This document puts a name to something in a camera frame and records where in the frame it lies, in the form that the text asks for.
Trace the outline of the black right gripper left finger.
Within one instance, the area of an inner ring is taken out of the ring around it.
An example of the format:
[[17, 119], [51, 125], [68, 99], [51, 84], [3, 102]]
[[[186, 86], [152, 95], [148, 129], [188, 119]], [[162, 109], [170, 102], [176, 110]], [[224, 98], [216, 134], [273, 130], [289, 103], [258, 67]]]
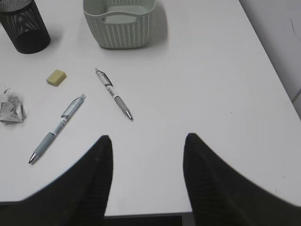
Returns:
[[102, 226], [113, 176], [108, 135], [70, 169], [29, 198], [0, 211], [2, 226]]

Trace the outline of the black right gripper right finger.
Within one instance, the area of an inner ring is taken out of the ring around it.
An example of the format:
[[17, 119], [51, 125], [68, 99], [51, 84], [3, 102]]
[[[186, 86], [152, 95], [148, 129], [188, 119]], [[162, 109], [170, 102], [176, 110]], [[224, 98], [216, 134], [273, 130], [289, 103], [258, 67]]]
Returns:
[[299, 226], [301, 209], [241, 175], [189, 133], [183, 174], [197, 226]]

